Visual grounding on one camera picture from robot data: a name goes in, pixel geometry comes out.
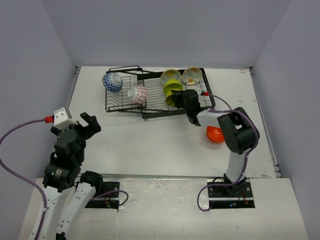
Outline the red pattern white bowl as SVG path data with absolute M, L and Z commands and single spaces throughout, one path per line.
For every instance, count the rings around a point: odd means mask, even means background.
M 130 88 L 127 92 L 128 101 L 132 105 L 143 105 L 148 96 L 148 89 L 145 86 L 137 85 Z

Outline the floral orange green bowl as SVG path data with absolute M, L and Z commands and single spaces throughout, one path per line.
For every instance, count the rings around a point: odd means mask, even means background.
M 182 74 L 182 81 L 186 85 L 195 85 L 197 84 L 203 77 L 203 73 L 198 67 L 189 67 L 184 70 Z

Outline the blue zigzag pattern bowl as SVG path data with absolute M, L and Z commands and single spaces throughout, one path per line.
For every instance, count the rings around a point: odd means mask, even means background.
M 115 72 L 108 72 L 102 77 L 103 86 L 111 93 L 119 93 L 123 87 L 121 76 Z

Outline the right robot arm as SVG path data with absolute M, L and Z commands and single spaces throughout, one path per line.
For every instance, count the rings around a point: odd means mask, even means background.
M 195 90 L 174 90 L 172 98 L 176 108 L 184 109 L 191 124 L 221 130 L 229 149 L 229 162 L 223 182 L 212 183 L 210 188 L 235 196 L 245 183 L 249 154 L 259 143 L 258 129 L 242 107 L 227 110 L 202 107 Z

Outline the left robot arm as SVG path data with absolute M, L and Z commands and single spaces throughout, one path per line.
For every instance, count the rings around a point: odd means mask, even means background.
M 30 235 L 32 240 L 66 240 L 78 217 L 92 197 L 103 193 L 102 175 L 86 171 L 80 175 L 85 160 L 86 141 L 101 131 L 96 116 L 86 112 L 80 117 L 87 123 L 73 121 L 64 108 L 54 112 L 50 120 L 50 131 L 56 136 L 54 152 L 44 170 L 43 188 L 45 195 L 36 224 Z M 77 176 L 80 182 L 69 203 L 68 195 Z

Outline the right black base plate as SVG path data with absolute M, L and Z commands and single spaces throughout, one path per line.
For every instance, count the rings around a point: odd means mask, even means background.
M 231 187 L 214 186 L 208 190 L 209 208 L 216 209 L 253 209 L 254 196 L 250 181 Z

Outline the yellow sun pattern bowl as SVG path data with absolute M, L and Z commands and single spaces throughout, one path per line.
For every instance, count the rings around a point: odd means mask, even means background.
M 182 81 L 181 73 L 176 69 L 166 69 L 160 76 L 160 80 L 163 85 L 166 84 L 167 81 L 174 79 L 178 81 Z

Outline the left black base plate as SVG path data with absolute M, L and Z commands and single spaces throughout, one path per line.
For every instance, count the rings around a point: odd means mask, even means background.
M 104 193 L 115 191 L 120 188 L 120 182 L 119 181 L 104 181 L 102 184 L 101 189 L 98 193 L 96 193 L 94 196 L 99 196 Z M 108 195 L 105 195 L 100 198 L 95 198 L 92 201 L 89 201 L 87 205 L 85 206 L 86 209 L 119 209 L 119 193 L 109 193 Z

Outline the lime green bowl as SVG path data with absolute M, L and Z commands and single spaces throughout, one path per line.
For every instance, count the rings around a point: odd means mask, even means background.
M 167 94 L 170 90 L 181 91 L 183 89 L 182 83 L 178 79 L 171 78 L 163 86 L 163 92 Z
M 169 90 L 165 95 L 165 103 L 168 106 L 175 106 L 174 100 L 173 100 L 173 93 L 171 90 Z

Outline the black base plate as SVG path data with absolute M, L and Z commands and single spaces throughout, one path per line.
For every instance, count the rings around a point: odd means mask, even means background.
M 208 190 L 209 208 L 216 209 L 253 209 L 254 196 L 250 181 L 231 187 L 214 186 Z
M 104 181 L 102 184 L 101 189 L 98 193 L 96 193 L 94 196 L 99 196 L 104 193 L 115 191 L 120 188 L 120 182 L 119 181 Z M 119 193 L 109 193 L 108 195 L 105 195 L 100 198 L 95 198 L 92 201 L 89 201 L 87 205 L 85 206 L 86 209 L 119 209 Z

